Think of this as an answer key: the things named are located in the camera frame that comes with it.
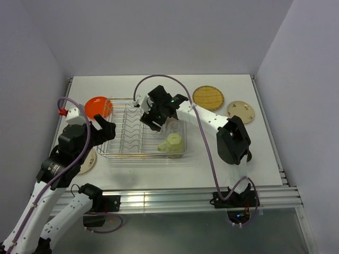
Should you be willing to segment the orange plastic plate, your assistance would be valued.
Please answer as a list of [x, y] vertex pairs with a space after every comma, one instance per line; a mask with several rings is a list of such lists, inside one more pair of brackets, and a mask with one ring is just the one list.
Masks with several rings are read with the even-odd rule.
[[97, 96], [86, 102], [84, 110], [86, 116], [90, 119], [94, 119], [94, 116], [97, 114], [106, 118], [113, 110], [113, 103], [106, 97]]

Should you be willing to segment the clear drinking glass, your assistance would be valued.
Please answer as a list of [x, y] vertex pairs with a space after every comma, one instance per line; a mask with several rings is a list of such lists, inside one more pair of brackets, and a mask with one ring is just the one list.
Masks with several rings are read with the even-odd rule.
[[168, 134], [171, 134], [171, 133], [182, 134], [183, 127], [182, 127], [181, 121], [173, 119], [167, 122], [166, 127], [167, 127]]

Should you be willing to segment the cream plate with writing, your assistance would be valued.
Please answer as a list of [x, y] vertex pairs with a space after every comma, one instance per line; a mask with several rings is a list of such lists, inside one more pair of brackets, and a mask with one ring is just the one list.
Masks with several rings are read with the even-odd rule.
[[87, 158], [85, 159], [84, 163], [81, 165], [81, 168], [78, 174], [82, 175], [90, 171], [95, 165], [96, 158], [97, 158], [96, 151], [93, 148], [90, 150], [90, 152], [87, 155]]

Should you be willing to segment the pale green mug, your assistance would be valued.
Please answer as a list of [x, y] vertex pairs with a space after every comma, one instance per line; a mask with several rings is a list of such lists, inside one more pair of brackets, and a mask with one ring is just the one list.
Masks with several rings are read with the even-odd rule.
[[178, 133], [170, 133], [166, 140], [157, 146], [158, 151], [167, 153], [183, 152], [183, 138]]

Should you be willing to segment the yellow woven-pattern plate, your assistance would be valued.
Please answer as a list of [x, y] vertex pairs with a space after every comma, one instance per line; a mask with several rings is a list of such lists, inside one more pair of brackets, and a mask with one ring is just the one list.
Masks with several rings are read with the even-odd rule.
[[213, 86], [200, 86], [192, 95], [193, 102], [206, 110], [216, 111], [224, 104], [223, 93]]

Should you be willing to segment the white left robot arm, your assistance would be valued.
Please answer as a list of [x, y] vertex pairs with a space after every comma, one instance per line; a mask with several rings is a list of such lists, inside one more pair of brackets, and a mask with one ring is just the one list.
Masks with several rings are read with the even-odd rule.
[[63, 129], [58, 144], [42, 163], [30, 200], [11, 234], [1, 244], [1, 253], [51, 253], [66, 227], [88, 211], [103, 206], [102, 190], [85, 184], [65, 209], [51, 222], [48, 218], [73, 178], [80, 172], [93, 147], [115, 138], [116, 124], [101, 115], [94, 117], [101, 127], [84, 119]]

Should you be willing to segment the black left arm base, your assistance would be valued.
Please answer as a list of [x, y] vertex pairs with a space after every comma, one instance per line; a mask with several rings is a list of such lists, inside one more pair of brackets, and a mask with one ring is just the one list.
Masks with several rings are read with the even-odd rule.
[[120, 209], [120, 195], [104, 195], [94, 207], [83, 216], [85, 229], [94, 233], [114, 232], [123, 226], [123, 218], [117, 215]]

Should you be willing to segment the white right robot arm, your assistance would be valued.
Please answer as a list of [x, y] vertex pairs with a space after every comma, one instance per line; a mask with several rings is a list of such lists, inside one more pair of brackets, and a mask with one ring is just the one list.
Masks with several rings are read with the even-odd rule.
[[233, 168], [229, 173], [229, 200], [234, 206], [241, 206], [247, 201], [247, 176], [244, 166], [252, 159], [249, 150], [251, 140], [238, 116], [231, 118], [215, 114], [200, 106], [194, 105], [189, 98], [167, 93], [162, 85], [151, 90], [144, 97], [134, 94], [135, 107], [144, 111], [141, 121], [151, 130], [159, 132], [169, 118], [191, 123], [203, 133], [212, 135], [216, 140], [218, 156]]

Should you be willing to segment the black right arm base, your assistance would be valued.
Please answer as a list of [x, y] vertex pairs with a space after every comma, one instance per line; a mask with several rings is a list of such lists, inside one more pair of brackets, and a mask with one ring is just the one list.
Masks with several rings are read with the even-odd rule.
[[217, 192], [212, 193], [212, 199], [209, 203], [214, 208], [255, 208], [260, 206], [260, 201], [253, 190], [243, 194], [232, 193], [229, 199], [223, 201]]

